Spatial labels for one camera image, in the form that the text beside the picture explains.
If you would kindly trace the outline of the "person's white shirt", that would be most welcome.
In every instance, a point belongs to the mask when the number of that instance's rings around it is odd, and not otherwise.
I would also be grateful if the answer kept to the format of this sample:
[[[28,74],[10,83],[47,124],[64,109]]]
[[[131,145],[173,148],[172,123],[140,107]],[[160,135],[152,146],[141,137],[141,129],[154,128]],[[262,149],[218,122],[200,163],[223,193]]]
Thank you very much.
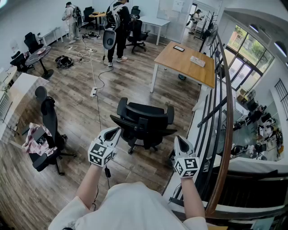
[[[48,230],[208,230],[203,217],[181,222],[164,198],[142,182],[113,186],[100,208],[89,212],[75,197],[53,219]]]

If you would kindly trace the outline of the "silver laptop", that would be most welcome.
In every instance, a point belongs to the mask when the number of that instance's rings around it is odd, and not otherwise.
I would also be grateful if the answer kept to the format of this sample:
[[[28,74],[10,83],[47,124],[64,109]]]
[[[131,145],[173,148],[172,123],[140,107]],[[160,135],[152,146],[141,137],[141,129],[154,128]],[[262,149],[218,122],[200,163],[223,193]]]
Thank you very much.
[[[0,91],[0,120],[4,120],[8,110],[12,104],[12,100],[5,91]]]

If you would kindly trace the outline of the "black railing with wooden handrail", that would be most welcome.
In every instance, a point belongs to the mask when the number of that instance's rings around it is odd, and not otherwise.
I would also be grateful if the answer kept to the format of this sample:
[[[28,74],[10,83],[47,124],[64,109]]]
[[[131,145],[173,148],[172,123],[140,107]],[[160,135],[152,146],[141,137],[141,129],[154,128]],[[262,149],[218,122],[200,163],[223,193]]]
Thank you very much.
[[[220,36],[216,33],[209,46],[214,62],[212,76],[215,87],[204,97],[201,121],[194,150],[199,157],[199,170],[194,179],[200,197],[207,198],[205,212],[208,218],[220,219],[227,212],[217,205],[227,177],[233,139],[233,95],[230,74]]]

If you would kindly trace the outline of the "black mesh office chair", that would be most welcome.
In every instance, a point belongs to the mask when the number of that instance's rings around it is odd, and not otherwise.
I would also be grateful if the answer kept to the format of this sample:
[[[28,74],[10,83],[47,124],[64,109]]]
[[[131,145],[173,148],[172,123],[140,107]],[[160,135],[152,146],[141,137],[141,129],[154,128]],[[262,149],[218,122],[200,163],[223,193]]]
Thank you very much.
[[[145,41],[149,36],[150,30],[146,30],[142,32],[142,24],[143,22],[141,20],[136,20],[133,22],[130,22],[128,34],[127,34],[127,41],[129,44],[126,44],[125,47],[127,46],[132,46],[132,51],[131,53],[135,53],[135,48],[139,47],[143,49],[145,52],[147,51],[145,48]]]

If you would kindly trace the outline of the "black standing fan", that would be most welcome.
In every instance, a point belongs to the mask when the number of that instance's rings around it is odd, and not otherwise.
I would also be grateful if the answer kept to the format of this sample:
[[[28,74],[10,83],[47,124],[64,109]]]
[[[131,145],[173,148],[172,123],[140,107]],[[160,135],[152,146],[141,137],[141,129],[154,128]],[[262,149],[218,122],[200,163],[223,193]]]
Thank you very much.
[[[218,33],[218,25],[216,23],[210,23],[208,29],[205,30],[205,32],[203,33],[202,36],[203,40],[199,52],[202,52],[204,46],[210,47],[213,44],[217,36],[217,33]]]

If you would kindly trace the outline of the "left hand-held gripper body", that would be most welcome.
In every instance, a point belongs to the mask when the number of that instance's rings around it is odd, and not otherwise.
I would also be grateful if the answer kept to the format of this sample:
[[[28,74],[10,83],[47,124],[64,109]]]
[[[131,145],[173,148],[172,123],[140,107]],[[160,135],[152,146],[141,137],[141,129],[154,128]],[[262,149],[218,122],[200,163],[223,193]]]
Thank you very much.
[[[102,130],[91,142],[88,149],[88,161],[91,164],[104,167],[116,155],[116,145],[120,135],[120,127],[111,127]]]

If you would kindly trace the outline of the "large black-framed window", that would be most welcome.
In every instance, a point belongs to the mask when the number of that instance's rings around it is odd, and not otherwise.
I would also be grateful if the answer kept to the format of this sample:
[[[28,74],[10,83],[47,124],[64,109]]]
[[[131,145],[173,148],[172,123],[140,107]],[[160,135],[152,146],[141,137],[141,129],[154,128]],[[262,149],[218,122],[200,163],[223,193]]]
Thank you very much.
[[[264,75],[274,56],[251,34],[236,26],[225,48],[231,86],[248,92]]]

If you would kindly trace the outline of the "white flat box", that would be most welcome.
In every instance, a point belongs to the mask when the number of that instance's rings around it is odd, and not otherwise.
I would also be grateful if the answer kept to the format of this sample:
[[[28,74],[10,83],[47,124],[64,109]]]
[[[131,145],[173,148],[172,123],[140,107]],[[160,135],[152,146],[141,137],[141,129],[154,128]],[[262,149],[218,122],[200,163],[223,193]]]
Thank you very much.
[[[204,67],[205,66],[205,61],[195,57],[195,56],[191,56],[190,61],[193,62],[194,64],[197,64],[200,67]]]

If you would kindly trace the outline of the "white rectangular table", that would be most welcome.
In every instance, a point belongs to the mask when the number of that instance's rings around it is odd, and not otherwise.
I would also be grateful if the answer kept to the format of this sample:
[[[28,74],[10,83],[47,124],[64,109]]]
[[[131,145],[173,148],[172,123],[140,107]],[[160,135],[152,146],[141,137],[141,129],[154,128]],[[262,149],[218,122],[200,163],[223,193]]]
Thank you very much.
[[[156,45],[158,46],[161,36],[161,30],[162,28],[166,27],[170,23],[170,21],[160,18],[151,18],[148,16],[142,16],[140,17],[140,20],[144,25],[150,25],[158,28],[157,41],[156,41]]]

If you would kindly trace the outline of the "yellow round table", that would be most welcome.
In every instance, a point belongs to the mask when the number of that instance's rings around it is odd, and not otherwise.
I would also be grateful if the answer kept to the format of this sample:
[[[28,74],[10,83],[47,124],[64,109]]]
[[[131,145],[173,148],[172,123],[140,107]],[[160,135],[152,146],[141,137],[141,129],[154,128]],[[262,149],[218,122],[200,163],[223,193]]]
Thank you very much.
[[[102,23],[102,19],[106,16],[106,13],[103,12],[93,12],[92,14],[89,15],[89,18],[93,18],[96,22],[95,24],[95,28],[96,30],[100,29],[101,30],[101,27],[103,26],[103,23]]]

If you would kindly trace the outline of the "black wall grille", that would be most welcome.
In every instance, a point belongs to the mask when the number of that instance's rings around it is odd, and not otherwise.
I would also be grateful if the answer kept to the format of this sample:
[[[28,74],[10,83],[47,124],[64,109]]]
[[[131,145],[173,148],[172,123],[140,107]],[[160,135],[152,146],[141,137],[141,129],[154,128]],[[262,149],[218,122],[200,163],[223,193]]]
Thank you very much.
[[[276,92],[279,96],[280,102],[283,106],[286,120],[288,121],[288,91],[286,90],[281,79],[278,80],[277,84],[274,87],[275,87]]]

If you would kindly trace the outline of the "black coat rack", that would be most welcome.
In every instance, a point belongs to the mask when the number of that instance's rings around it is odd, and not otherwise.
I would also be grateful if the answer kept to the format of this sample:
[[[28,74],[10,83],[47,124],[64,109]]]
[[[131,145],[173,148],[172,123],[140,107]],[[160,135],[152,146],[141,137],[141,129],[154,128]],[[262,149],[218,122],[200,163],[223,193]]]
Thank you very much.
[[[196,30],[196,35],[194,36],[196,39],[203,41],[204,40],[204,32],[209,28],[209,26],[213,23],[214,13],[209,11],[205,17],[203,26],[200,31]]]

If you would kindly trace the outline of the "group of seated people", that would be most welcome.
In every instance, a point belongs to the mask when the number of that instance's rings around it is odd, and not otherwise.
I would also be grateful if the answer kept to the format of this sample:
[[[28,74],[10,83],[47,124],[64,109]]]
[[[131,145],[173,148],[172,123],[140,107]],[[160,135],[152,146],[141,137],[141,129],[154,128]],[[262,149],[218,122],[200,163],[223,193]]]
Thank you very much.
[[[239,114],[233,124],[237,141],[232,144],[231,158],[243,157],[277,162],[284,158],[284,136],[276,106],[259,105],[254,91],[238,99]]]

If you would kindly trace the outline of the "white low bench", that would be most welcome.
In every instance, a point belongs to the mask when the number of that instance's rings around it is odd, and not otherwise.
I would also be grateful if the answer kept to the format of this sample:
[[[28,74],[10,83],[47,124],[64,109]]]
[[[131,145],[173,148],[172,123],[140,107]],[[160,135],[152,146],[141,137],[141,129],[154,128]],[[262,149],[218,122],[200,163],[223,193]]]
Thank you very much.
[[[45,33],[38,33],[37,37],[39,40],[41,40],[44,44],[44,46],[47,46],[47,38],[48,36],[53,35],[53,42],[61,40],[63,43],[63,35],[62,35],[62,28],[61,27],[55,27],[53,29],[50,29],[48,32]]]

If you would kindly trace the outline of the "pink checkered cloth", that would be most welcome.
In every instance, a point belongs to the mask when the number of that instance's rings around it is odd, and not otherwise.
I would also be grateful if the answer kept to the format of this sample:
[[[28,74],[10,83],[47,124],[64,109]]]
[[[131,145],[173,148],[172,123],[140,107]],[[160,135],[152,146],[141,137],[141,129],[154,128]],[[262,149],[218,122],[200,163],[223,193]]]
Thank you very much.
[[[36,131],[38,127],[42,127],[45,130],[45,132],[48,134],[48,137],[52,137],[50,131],[45,126],[38,125],[35,123],[30,123],[29,128],[27,130],[27,137],[26,137],[24,144],[22,145],[22,148],[28,154],[37,154],[39,156],[46,154],[47,156],[50,156],[57,150],[57,147],[55,146],[49,147],[48,141],[46,141],[44,145],[40,145],[36,143],[36,141],[32,137],[32,134]]]

